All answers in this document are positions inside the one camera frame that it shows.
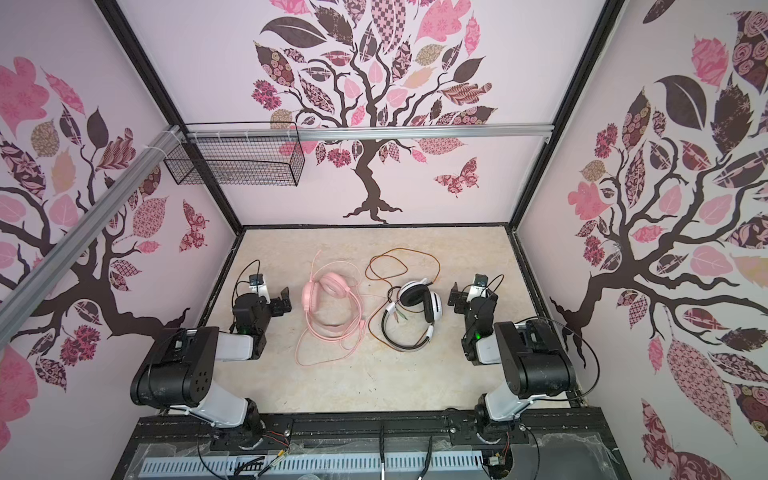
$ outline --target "wire basket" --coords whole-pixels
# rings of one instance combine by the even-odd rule
[[[280,132],[269,131],[264,135],[262,131],[259,135],[259,131],[253,131],[246,136],[233,132],[188,135],[187,140],[165,158],[165,166],[176,183],[203,184],[204,178],[210,177],[221,185],[298,185],[304,168],[304,152],[296,124],[249,123],[269,123]],[[203,165],[196,167],[201,161],[207,169]]]

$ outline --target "pink wall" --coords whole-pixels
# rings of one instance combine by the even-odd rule
[[[165,122],[92,2],[4,5],[0,29],[6,296]],[[203,187],[142,184],[0,353],[3,478],[112,473],[152,336],[194,323],[232,240]]]
[[[765,477],[766,38],[765,2],[630,2],[521,227],[633,478]]]
[[[281,119],[302,127],[375,127],[552,121],[603,2],[121,5],[187,122]],[[388,15],[392,28],[383,20]],[[289,23],[315,33],[295,35],[296,29],[284,27]],[[352,58],[364,51],[361,45],[380,47],[380,61],[367,53]],[[540,142],[362,142],[359,156],[353,138],[341,145],[303,142],[298,187],[224,191],[238,217],[251,224],[505,222]],[[382,147],[397,160],[389,154],[382,162]],[[476,172],[470,166],[463,177],[473,158]]]

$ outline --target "black robot arm segment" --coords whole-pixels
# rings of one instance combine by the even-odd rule
[[[557,396],[576,388],[573,364],[544,320],[496,323],[494,330],[504,377],[518,398]]]

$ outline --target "black cable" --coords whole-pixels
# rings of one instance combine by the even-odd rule
[[[583,342],[583,344],[585,344],[587,346],[587,348],[589,348],[589,351],[592,352],[592,356],[594,357],[594,364],[598,368],[598,374],[594,377],[594,383],[592,384],[591,387],[589,387],[589,390],[587,390],[586,392],[582,393],[581,395],[575,396],[575,397],[570,398],[570,399],[547,399],[547,402],[570,402],[572,400],[583,399],[585,396],[589,395],[592,392],[592,390],[594,390],[594,387],[598,386],[598,381],[600,380],[600,360],[598,359],[597,353],[594,352],[594,349],[592,348],[592,345],[590,345],[587,342],[587,340],[584,339],[584,337],[582,337],[578,333],[574,332],[571,329],[570,326],[565,325],[564,323],[560,323],[557,320],[553,320],[553,319],[547,318],[546,316],[538,316],[538,315],[530,316],[527,319],[522,319],[519,322],[515,322],[515,325],[517,325],[518,323],[523,323],[523,322],[527,322],[529,320],[534,320],[534,319],[539,319],[539,320],[544,320],[544,321],[547,321],[547,322],[557,323],[559,326],[561,326],[561,327],[563,327],[565,329],[568,329],[569,332],[571,332],[574,336],[578,337],[579,340],[581,340]]]
[[[523,425],[522,423],[520,426],[531,434],[531,437],[533,437],[533,443],[536,444],[536,470],[534,471],[533,478],[531,479],[536,480],[536,477],[538,477],[538,468],[541,466],[541,450],[538,447],[538,440],[536,439],[536,435],[533,434],[533,430],[528,428],[526,425]]]

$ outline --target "electric wire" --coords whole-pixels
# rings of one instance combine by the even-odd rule
[[[530,317],[528,317],[526,319],[522,319],[522,320],[519,320],[518,322],[515,322],[515,325],[517,325],[518,323],[523,323],[523,322],[527,322],[529,320],[534,320],[534,319],[544,320],[546,322],[557,323],[559,326],[567,329],[574,336],[578,337],[579,340],[581,340],[583,342],[583,344],[585,344],[587,346],[587,348],[589,348],[589,351],[592,353],[592,356],[594,357],[594,364],[596,365],[596,367],[598,369],[598,373],[594,377],[594,383],[592,383],[592,386],[589,387],[589,390],[587,390],[586,392],[584,392],[584,393],[582,393],[580,395],[577,395],[575,397],[571,397],[570,399],[547,399],[547,402],[571,402],[573,400],[583,399],[585,396],[589,395],[592,392],[592,390],[594,390],[594,387],[598,386],[598,381],[600,380],[600,360],[598,359],[597,353],[594,352],[594,349],[592,348],[592,345],[590,345],[587,342],[587,340],[584,339],[584,337],[582,337],[578,333],[574,332],[571,329],[570,326],[565,325],[564,323],[560,323],[557,320],[553,320],[553,319],[547,318],[546,316],[538,316],[538,315],[530,316]]]

